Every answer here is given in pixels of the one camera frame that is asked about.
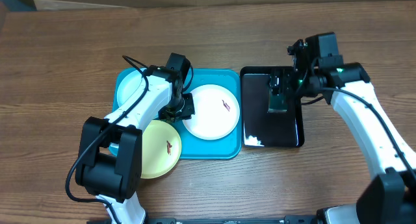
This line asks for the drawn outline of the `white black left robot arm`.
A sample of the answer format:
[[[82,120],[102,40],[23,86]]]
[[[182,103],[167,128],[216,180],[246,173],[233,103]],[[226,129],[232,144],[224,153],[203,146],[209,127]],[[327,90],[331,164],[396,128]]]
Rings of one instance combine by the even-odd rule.
[[[70,191],[70,179],[92,195],[109,213],[107,223],[145,223],[146,212],[136,193],[142,175],[142,135],[155,116],[177,121],[194,114],[185,84],[193,68],[182,65],[137,68],[139,85],[128,100],[105,118],[88,118],[82,129],[77,160],[65,183],[67,196],[83,203]]]

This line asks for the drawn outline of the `pink plate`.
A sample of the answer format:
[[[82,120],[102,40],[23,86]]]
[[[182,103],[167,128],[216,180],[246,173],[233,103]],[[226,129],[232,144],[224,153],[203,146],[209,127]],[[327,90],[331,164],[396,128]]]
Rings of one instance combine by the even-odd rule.
[[[240,118],[237,98],[228,89],[206,84],[191,92],[195,113],[183,120],[185,128],[202,140],[218,140],[231,133]]]

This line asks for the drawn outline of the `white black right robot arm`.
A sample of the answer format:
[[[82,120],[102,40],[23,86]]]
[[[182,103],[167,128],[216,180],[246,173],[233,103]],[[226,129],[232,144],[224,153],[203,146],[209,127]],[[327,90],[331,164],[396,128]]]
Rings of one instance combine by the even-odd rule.
[[[315,223],[414,223],[415,151],[378,101],[368,73],[346,64],[334,34],[287,47],[293,66],[272,72],[269,112],[287,112],[303,97],[324,99],[342,117],[363,153],[371,182],[353,205],[322,208]]]

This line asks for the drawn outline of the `green yellow sponge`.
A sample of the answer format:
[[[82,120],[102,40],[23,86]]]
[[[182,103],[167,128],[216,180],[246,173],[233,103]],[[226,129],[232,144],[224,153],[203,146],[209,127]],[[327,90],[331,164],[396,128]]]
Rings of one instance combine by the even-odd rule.
[[[268,112],[280,113],[288,109],[286,98],[282,94],[270,94],[268,98]]]

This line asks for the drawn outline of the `light blue plate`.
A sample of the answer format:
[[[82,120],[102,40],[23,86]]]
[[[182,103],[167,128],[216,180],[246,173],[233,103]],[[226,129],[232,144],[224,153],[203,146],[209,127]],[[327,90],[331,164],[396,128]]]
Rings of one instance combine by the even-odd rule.
[[[135,108],[147,110],[165,105],[169,100],[170,85],[163,78],[155,75],[146,76],[146,78],[148,91]],[[145,87],[146,81],[137,70],[123,71],[117,80],[113,110],[127,110],[143,94]]]

